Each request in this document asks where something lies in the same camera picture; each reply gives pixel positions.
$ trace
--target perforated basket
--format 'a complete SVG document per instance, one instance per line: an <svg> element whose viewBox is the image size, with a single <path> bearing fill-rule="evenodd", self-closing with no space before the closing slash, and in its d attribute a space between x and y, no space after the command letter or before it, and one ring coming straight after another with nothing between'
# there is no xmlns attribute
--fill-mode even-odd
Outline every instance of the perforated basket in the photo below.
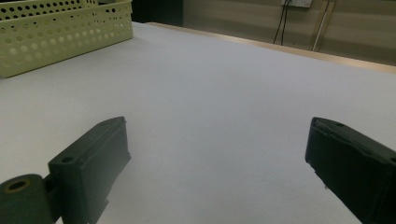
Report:
<svg viewBox="0 0 396 224"><path fill-rule="evenodd" d="M11 77L133 37L131 0L0 4L0 76Z"/></svg>

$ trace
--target black cable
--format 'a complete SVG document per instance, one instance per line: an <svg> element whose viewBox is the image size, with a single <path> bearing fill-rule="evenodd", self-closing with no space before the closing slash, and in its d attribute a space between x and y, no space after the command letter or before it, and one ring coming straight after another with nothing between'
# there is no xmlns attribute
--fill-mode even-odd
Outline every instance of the black cable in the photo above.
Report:
<svg viewBox="0 0 396 224"><path fill-rule="evenodd" d="M286 9L286 2L283 3L282 15L280 15L280 21L279 21L279 25L277 26L276 35L275 35L273 44L275 44L275 42L276 42L277 33L279 33L280 24L282 24L283 13L285 12L285 9Z"/></svg>
<svg viewBox="0 0 396 224"><path fill-rule="evenodd" d="M283 22L283 30L282 30L282 37L280 39L280 46L283 46L283 34L285 34L286 18L288 17L288 9L289 9L290 2L291 2L291 0L289 0L288 4L286 5L285 21Z"/></svg>

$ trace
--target basket hole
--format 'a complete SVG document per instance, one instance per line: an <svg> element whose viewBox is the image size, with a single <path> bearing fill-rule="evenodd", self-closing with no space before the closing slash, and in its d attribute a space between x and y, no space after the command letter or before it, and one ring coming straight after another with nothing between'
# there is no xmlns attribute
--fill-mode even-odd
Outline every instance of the basket hole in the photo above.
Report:
<svg viewBox="0 0 396 224"><path fill-rule="evenodd" d="M21 51L22 52L27 52L29 49L26 46L21 46Z"/></svg>
<svg viewBox="0 0 396 224"><path fill-rule="evenodd" d="M15 193L28 187L30 181L28 179L20 179L10 183L5 188L5 193Z"/></svg>
<svg viewBox="0 0 396 224"><path fill-rule="evenodd" d="M35 54L35 57L36 57L37 59L41 59L41 58L43 57L43 55L42 55L40 52L37 52L37 53Z"/></svg>
<svg viewBox="0 0 396 224"><path fill-rule="evenodd" d="M42 48L46 48L48 46L49 46L49 44L47 43L47 41L41 41L41 47Z"/></svg>
<svg viewBox="0 0 396 224"><path fill-rule="evenodd" d="M12 49L9 50L9 53L10 53L11 55L17 55L17 54L18 54L18 51L17 51L16 49L12 48Z"/></svg>
<svg viewBox="0 0 396 224"><path fill-rule="evenodd" d="M33 61L32 55L30 55L30 54L26 55L25 60L26 60L26 62L32 62Z"/></svg>
<svg viewBox="0 0 396 224"><path fill-rule="evenodd" d="M4 42L8 45L12 44L12 40L10 38L5 39Z"/></svg>
<svg viewBox="0 0 396 224"><path fill-rule="evenodd" d="M37 43L33 43L30 47L34 50L38 49Z"/></svg>

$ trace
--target light green basket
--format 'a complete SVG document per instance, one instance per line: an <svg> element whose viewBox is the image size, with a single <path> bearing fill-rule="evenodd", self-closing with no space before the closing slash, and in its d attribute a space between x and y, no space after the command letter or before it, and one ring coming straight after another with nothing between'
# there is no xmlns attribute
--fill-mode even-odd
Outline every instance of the light green basket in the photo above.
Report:
<svg viewBox="0 0 396 224"><path fill-rule="evenodd" d="M133 37L131 0L0 4L0 76L12 77Z"/></svg>

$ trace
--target wall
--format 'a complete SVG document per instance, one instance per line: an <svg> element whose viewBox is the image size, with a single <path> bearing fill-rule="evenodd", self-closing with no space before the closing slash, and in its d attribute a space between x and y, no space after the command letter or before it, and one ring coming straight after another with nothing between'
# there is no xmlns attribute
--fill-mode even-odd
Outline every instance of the wall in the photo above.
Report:
<svg viewBox="0 0 396 224"><path fill-rule="evenodd" d="M322 3L290 8L285 46L312 49ZM184 0L184 26L272 43L281 12L280 0ZM396 1L337 0L319 52L396 65Z"/></svg>

